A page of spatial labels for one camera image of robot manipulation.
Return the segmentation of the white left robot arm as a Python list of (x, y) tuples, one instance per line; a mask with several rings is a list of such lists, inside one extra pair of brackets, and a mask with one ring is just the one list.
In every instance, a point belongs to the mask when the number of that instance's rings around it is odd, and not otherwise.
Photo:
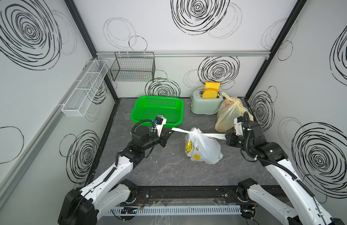
[(65, 196), (58, 217), (59, 225), (95, 225), (113, 207), (136, 200), (137, 185), (124, 176), (148, 157), (146, 150), (152, 151), (158, 144), (165, 147), (172, 134), (168, 129), (163, 130), (166, 118), (161, 115), (148, 122), (151, 128), (143, 126), (143, 121), (134, 125), (131, 141), (116, 154), (115, 162), (102, 175)]

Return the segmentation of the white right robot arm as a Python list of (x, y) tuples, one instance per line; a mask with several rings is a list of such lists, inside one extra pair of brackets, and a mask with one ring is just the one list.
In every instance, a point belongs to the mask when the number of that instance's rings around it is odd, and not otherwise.
[(268, 142), (261, 125), (250, 120), (244, 112), (234, 120), (234, 132), (226, 134), (226, 144), (240, 148), (251, 157), (251, 162), (260, 162), (279, 183), (292, 206), (288, 206), (268, 193), (255, 180), (249, 178), (239, 182), (236, 196), (241, 202), (250, 200), (262, 206), (283, 225), (342, 225), (317, 202), (311, 190), (294, 171), (292, 163), (281, 146)]

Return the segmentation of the yellowish fruit print plastic bag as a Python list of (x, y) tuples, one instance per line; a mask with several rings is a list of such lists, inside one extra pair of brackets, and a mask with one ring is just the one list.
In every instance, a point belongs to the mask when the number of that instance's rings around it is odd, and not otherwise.
[(222, 96), (225, 100), (221, 104), (217, 112), (217, 121), (215, 124), (215, 130), (224, 133), (236, 125), (235, 119), (248, 112), (248, 109), (244, 107), (243, 103), (237, 97), (230, 97), (226, 93), (222, 92)]

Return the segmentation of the white bunny print plastic bag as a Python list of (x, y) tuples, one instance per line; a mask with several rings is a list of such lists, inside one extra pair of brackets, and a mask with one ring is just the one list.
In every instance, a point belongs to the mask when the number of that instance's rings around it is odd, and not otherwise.
[(185, 153), (192, 161), (213, 165), (223, 158), (218, 140), (226, 140), (225, 134), (203, 133), (195, 127), (189, 131), (172, 128), (172, 131), (186, 134)]

